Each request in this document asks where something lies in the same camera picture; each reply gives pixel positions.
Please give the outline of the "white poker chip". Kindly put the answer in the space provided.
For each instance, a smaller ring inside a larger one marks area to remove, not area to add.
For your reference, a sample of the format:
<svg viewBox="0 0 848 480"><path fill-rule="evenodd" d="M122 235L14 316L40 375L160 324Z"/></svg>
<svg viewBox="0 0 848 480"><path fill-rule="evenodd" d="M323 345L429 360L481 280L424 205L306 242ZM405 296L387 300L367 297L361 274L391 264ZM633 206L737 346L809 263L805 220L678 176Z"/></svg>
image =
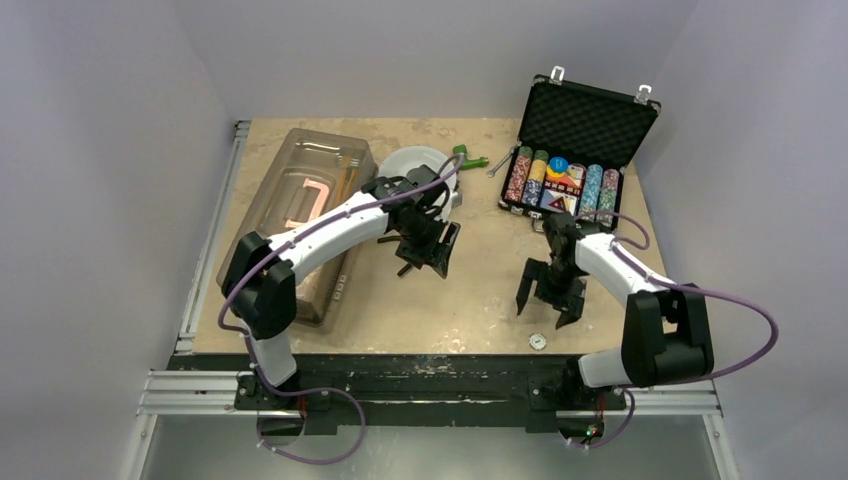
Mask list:
<svg viewBox="0 0 848 480"><path fill-rule="evenodd" d="M528 345L534 351L542 351L547 347L547 339L541 333L534 333L529 336Z"/></svg>

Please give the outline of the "yellow dealer button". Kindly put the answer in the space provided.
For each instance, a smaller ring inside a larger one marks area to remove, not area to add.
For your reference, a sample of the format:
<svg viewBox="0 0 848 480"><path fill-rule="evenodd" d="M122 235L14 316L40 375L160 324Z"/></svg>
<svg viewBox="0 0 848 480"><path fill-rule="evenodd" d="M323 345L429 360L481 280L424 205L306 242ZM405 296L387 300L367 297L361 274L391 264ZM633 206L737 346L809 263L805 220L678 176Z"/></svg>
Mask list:
<svg viewBox="0 0 848 480"><path fill-rule="evenodd" d="M547 184L551 184L552 186L562 185L564 187L567 187L575 185L574 179L567 171L557 172L550 169L547 170L545 182Z"/></svg>

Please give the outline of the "clear round disc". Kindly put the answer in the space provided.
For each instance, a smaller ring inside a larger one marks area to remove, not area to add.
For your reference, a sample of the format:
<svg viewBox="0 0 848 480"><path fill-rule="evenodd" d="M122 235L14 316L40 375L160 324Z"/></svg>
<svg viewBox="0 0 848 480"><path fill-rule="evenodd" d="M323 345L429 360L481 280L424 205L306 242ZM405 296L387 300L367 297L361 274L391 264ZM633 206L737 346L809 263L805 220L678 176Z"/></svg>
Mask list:
<svg viewBox="0 0 848 480"><path fill-rule="evenodd" d="M581 188L583 186L586 177L585 166L578 163L572 163L569 165L566 173L575 188Z"/></svg>

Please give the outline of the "blue poker button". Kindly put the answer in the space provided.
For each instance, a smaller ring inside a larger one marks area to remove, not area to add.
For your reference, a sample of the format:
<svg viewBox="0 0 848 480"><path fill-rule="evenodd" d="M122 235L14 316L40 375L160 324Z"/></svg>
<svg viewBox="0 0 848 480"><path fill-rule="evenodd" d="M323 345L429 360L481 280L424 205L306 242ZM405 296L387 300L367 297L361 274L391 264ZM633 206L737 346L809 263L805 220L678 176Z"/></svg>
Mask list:
<svg viewBox="0 0 848 480"><path fill-rule="evenodd" d="M563 176L569 168L569 162L564 157L552 157L547 166L547 174L551 176Z"/></svg>

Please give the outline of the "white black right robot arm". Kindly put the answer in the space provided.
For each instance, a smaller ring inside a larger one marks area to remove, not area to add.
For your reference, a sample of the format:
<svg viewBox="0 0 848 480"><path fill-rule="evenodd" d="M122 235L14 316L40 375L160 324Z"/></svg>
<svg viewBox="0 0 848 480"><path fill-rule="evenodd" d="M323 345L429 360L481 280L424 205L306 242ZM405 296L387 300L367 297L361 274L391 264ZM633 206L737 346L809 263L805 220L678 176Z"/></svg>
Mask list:
<svg viewBox="0 0 848 480"><path fill-rule="evenodd" d="M704 295L656 275L622 250L602 224L552 214L543 222L543 233L549 258L526 261L516 293L519 311L535 297L559 312L559 327L576 322L588 276L624 308L620 345L581 355L567 367L561 392L569 404L584 407L607 387L650 387L712 373Z"/></svg>

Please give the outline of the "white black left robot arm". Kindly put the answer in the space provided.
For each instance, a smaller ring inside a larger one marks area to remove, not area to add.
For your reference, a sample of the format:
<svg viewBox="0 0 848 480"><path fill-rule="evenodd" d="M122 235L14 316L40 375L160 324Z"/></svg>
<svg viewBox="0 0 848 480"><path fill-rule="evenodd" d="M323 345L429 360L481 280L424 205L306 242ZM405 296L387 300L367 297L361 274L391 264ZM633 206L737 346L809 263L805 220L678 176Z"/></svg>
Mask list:
<svg viewBox="0 0 848 480"><path fill-rule="evenodd" d="M447 176L427 165L404 176L377 177L348 200L299 227L264 238L257 232L237 243L225 275L221 312L233 313L253 370L262 378L259 395L272 408L297 399L297 364L288 329L297 313L297 287L315 270L348 250L395 233L395 250L406 265L448 275L460 226L442 219L451 196Z"/></svg>

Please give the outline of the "black poker set case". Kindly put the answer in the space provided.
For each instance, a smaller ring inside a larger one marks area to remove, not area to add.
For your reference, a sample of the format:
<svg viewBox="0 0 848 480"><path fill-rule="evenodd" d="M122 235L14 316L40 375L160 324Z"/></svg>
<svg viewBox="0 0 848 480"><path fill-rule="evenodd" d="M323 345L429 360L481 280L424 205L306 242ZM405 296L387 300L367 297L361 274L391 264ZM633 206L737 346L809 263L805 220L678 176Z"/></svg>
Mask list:
<svg viewBox="0 0 848 480"><path fill-rule="evenodd" d="M567 81L563 68L556 66L550 74L534 77L516 145L530 147L533 153L546 150L550 155L549 160L556 156L564 157L569 165L581 164L586 167L586 171L592 164L599 164L603 172L607 169L619 170L615 209L603 211L603 214L614 216L622 203L625 169L662 111L661 103L652 99L651 91L651 86L642 85L636 93L626 94ZM498 199L499 207L534 220L553 213L563 213L540 207L541 198L537 206L504 199L516 156L508 164ZM583 190L583 186L552 186L544 179L543 190L546 188L579 190L580 199ZM610 227L616 227L617 224L614 216Z"/></svg>

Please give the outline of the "silver wrench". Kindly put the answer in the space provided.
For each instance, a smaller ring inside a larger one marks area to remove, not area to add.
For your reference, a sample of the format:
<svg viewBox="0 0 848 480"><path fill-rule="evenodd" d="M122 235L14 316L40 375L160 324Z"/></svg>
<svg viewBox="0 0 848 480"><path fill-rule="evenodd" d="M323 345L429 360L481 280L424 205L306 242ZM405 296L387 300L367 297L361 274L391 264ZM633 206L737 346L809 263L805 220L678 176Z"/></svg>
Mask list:
<svg viewBox="0 0 848 480"><path fill-rule="evenodd" d="M519 145L513 145L493 167L486 171L486 176L488 178L493 178L499 170L512 161L512 159L517 155L518 150Z"/></svg>

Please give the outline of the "red poker chip row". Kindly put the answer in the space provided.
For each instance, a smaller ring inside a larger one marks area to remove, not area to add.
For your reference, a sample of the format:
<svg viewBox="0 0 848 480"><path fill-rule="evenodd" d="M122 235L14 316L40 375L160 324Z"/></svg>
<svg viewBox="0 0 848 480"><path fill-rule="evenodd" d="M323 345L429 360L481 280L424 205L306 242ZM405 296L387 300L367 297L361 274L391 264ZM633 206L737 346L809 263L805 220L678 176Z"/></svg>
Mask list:
<svg viewBox="0 0 848 480"><path fill-rule="evenodd" d="M527 146L518 148L516 159L507 182L504 199L509 201L520 202L524 192L524 186L527 181L530 167L533 161L533 149Z"/></svg>

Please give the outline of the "yellow blue chip row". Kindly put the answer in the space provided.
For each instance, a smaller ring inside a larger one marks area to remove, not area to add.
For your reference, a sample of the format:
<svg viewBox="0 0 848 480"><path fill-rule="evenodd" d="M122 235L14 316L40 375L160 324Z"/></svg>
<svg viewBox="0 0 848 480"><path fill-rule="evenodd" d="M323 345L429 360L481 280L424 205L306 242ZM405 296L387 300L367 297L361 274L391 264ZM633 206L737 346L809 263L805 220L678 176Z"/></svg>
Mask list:
<svg viewBox="0 0 848 480"><path fill-rule="evenodd" d="M550 155L546 150L536 150L533 153L531 165L527 174L521 195L521 202L537 206L541 198L544 179Z"/></svg>

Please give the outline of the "grey filament spool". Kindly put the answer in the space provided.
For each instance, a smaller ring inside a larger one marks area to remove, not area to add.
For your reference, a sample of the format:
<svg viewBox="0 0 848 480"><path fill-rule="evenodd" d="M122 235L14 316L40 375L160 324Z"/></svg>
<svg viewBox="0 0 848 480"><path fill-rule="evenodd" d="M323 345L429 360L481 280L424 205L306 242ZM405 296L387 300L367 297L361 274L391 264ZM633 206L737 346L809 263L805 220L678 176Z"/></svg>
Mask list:
<svg viewBox="0 0 848 480"><path fill-rule="evenodd" d="M433 171L438 171L439 168L448 160L448 156L443 152L429 146L408 146L392 152L380 164L377 169L377 175L382 177L405 176L413 168L426 165ZM442 194L437 201L441 204L444 201L442 212L437 216L440 220L447 221L451 214L449 199L451 192L457 188L458 174L454 173L445 182L448 188L446 194Z"/></svg>

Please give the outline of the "light blue chip row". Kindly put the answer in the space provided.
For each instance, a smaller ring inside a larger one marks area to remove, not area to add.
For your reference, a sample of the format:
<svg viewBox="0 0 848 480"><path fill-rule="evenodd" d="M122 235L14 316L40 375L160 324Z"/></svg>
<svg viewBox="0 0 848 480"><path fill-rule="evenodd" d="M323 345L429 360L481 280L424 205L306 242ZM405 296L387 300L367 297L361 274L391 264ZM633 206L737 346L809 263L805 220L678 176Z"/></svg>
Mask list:
<svg viewBox="0 0 848 480"><path fill-rule="evenodd" d="M583 190L579 204L578 216L582 220L592 221L602 186L603 168L599 164L587 167Z"/></svg>

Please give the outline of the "clear brown plastic storage box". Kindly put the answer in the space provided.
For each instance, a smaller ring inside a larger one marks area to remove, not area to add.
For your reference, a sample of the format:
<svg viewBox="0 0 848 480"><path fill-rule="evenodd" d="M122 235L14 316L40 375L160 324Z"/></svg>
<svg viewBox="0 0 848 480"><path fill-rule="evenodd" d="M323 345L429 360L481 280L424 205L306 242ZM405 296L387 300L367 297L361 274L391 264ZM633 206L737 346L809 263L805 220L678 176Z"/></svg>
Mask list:
<svg viewBox="0 0 848 480"><path fill-rule="evenodd" d="M339 206L377 172L364 139L295 128L286 136L216 276L222 286L236 245L251 231L268 238L296 228ZM335 320L342 283L349 277L357 248L313 271L297 287L298 324L323 328Z"/></svg>

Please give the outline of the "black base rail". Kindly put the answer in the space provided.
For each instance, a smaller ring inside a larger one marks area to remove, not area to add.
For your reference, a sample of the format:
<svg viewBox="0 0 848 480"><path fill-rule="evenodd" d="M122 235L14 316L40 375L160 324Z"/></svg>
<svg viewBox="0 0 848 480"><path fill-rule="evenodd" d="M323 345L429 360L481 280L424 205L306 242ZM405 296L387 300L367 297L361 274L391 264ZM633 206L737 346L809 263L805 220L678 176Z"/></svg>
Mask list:
<svg viewBox="0 0 848 480"><path fill-rule="evenodd" d="M607 387L578 388L566 376L574 355L298 354L277 393L244 354L173 356L168 370L238 371L235 409L300 414L310 435L341 426L518 427L582 436L626 400Z"/></svg>

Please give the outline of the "aluminium frame rail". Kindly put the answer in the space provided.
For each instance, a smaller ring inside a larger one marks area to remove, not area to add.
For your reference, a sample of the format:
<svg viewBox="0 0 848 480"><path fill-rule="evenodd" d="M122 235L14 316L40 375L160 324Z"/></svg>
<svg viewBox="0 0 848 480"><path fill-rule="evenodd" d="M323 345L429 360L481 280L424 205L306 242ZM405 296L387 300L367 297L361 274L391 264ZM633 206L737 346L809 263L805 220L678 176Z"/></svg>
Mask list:
<svg viewBox="0 0 848 480"><path fill-rule="evenodd" d="M159 415L230 415L235 409L238 371L151 371L137 414L147 422ZM740 473L726 440L723 411L710 381L686 385L633 388L636 416L694 416L703 420L709 448L721 479Z"/></svg>

